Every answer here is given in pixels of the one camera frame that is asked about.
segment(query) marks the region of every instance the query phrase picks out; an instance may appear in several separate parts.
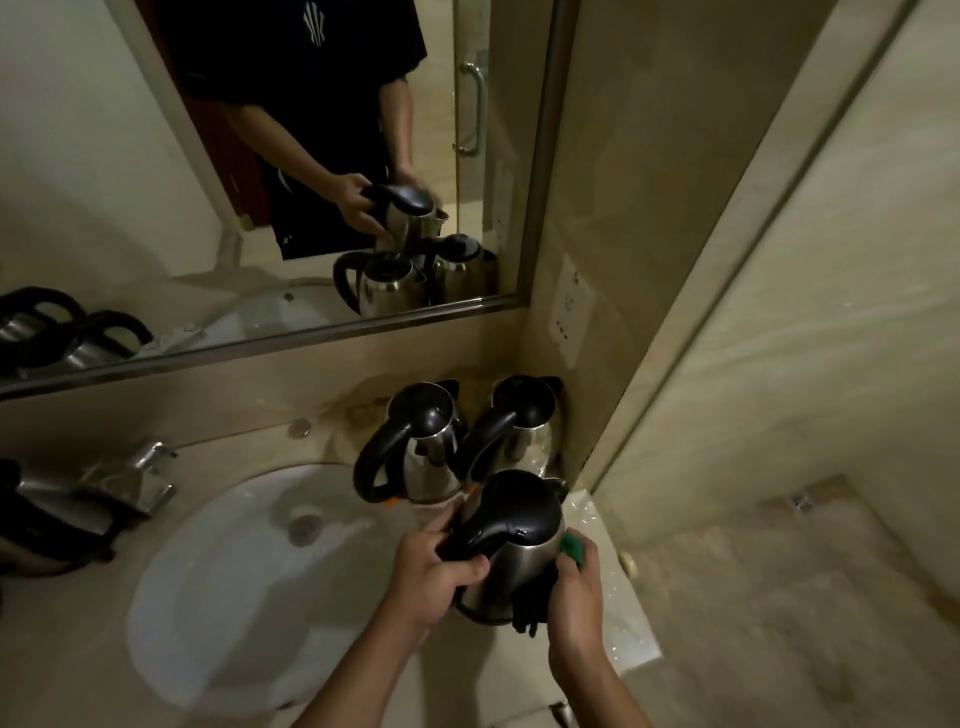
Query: chrome faucet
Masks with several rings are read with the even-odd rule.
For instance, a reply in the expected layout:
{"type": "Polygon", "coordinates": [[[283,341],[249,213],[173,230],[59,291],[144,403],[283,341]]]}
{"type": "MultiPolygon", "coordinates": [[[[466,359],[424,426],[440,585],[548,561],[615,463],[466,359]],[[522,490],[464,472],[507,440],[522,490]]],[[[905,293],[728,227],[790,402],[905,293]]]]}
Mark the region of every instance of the chrome faucet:
{"type": "Polygon", "coordinates": [[[78,486],[151,518],[177,491],[166,475],[167,466],[176,457],[173,449],[154,440],[126,460],[108,460],[89,468],[78,486]]]}

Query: door handle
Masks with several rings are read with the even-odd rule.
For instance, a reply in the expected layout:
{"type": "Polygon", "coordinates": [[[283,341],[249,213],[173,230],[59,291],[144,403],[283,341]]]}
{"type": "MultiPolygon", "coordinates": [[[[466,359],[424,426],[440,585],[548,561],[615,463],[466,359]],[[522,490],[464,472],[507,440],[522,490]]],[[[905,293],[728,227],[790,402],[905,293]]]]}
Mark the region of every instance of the door handle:
{"type": "Polygon", "coordinates": [[[487,96],[487,77],[483,69],[476,63],[464,61],[460,64],[460,72],[465,76],[472,76],[477,92],[477,115],[473,127],[473,145],[469,147],[460,144],[453,145],[453,151],[460,157],[479,157],[481,139],[486,136],[487,114],[484,113],[484,99],[487,96]]]}

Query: stainless steel kettle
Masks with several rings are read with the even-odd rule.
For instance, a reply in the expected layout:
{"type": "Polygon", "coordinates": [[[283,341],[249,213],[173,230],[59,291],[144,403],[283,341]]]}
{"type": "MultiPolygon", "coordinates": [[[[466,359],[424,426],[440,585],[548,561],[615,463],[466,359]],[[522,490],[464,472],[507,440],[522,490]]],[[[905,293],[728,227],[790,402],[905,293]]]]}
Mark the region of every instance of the stainless steel kettle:
{"type": "Polygon", "coordinates": [[[497,382],[491,407],[457,450],[453,471],[481,483],[494,473],[523,470],[543,477],[560,451],[563,414],[555,376],[508,376],[497,382]]]}
{"type": "Polygon", "coordinates": [[[353,467],[353,487],[370,503],[393,497],[417,504],[439,503],[460,490],[450,471],[460,440],[467,429],[457,411],[460,383],[411,384],[397,392],[387,405],[387,419],[361,450],[353,467]],[[376,485],[381,469],[385,485],[376,485]]]}
{"type": "Polygon", "coordinates": [[[360,194],[373,202],[371,215],[392,236],[391,240],[377,240],[380,252],[417,255],[419,243],[438,237],[449,219],[429,192],[409,184],[372,184],[360,194]]]}
{"type": "Polygon", "coordinates": [[[344,253],[333,263],[333,283],[344,303],[364,318],[429,305],[426,277],[403,253],[344,253]],[[348,271],[356,272],[354,284],[348,271]]]}
{"type": "Polygon", "coordinates": [[[62,309],[70,321],[86,316],[84,308],[62,291],[37,286],[20,288],[0,296],[0,342],[26,341],[58,323],[39,309],[45,304],[62,309]]]}
{"type": "Polygon", "coordinates": [[[496,255],[469,235],[458,232],[429,244],[423,270],[433,304],[468,301],[495,293],[496,255]]]}
{"type": "Polygon", "coordinates": [[[154,340],[150,330],[135,316],[121,311],[98,311],[80,321],[48,327],[22,343],[16,352],[17,375],[27,378],[66,374],[133,357],[135,350],[108,335],[111,329],[129,331],[141,347],[154,340]]]}
{"type": "Polygon", "coordinates": [[[454,597],[464,615],[481,624],[514,620],[517,590],[543,574],[560,553],[565,495],[566,484],[558,478],[502,471],[468,498],[437,546],[444,561],[479,554],[490,559],[487,578],[454,597]]]}
{"type": "Polygon", "coordinates": [[[130,514],[61,474],[0,460],[0,570],[52,576],[108,560],[130,514]]]}

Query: wall socket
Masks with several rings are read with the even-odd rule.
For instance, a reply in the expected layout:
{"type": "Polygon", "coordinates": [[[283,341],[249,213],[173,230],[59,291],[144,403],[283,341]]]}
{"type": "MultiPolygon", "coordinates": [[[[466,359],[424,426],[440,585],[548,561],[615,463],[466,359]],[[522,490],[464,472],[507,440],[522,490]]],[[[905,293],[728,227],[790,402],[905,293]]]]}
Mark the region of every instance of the wall socket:
{"type": "Polygon", "coordinates": [[[553,298],[553,309],[547,321],[547,334],[557,345],[564,364],[569,370],[577,365],[580,349],[587,338],[587,328],[596,305],[596,292],[580,275],[577,267],[564,255],[564,267],[557,280],[557,291],[553,298]]]}

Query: wall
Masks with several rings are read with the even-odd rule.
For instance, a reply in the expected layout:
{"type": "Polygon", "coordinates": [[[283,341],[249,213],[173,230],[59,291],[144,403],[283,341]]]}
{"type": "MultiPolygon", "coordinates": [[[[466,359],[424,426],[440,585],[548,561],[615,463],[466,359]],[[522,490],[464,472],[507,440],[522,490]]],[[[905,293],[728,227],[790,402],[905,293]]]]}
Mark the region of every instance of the wall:
{"type": "Polygon", "coordinates": [[[564,377],[566,475],[600,437],[832,0],[584,0],[523,368],[564,377]],[[597,290],[577,368],[546,335],[564,254],[597,290]]]}
{"type": "Polygon", "coordinates": [[[5,4],[0,286],[213,267],[222,225],[102,0],[5,4]]]}
{"type": "MultiPolygon", "coordinates": [[[[407,77],[414,94],[413,161],[450,211],[456,210],[457,202],[453,4],[454,0],[417,0],[427,57],[407,77]]],[[[448,226],[445,232],[456,232],[455,224],[448,226]]]]}
{"type": "Polygon", "coordinates": [[[500,293],[516,291],[552,10],[553,0],[492,0],[490,6],[482,227],[503,237],[493,240],[500,293]],[[498,165],[510,183],[498,178],[498,165]],[[493,221],[495,207],[503,215],[502,227],[493,221]]]}
{"type": "Polygon", "coordinates": [[[578,478],[593,489],[803,178],[894,33],[902,0],[838,0],[578,478]]]}
{"type": "MultiPolygon", "coordinates": [[[[403,386],[504,376],[526,309],[402,328],[285,352],[0,402],[0,456],[81,466],[158,437],[174,446],[381,404],[403,386]]],[[[485,401],[464,392],[469,402],[485,401]]]]}
{"type": "Polygon", "coordinates": [[[621,535],[846,473],[960,595],[958,197],[960,8],[924,0],[602,481],[621,535]]]}

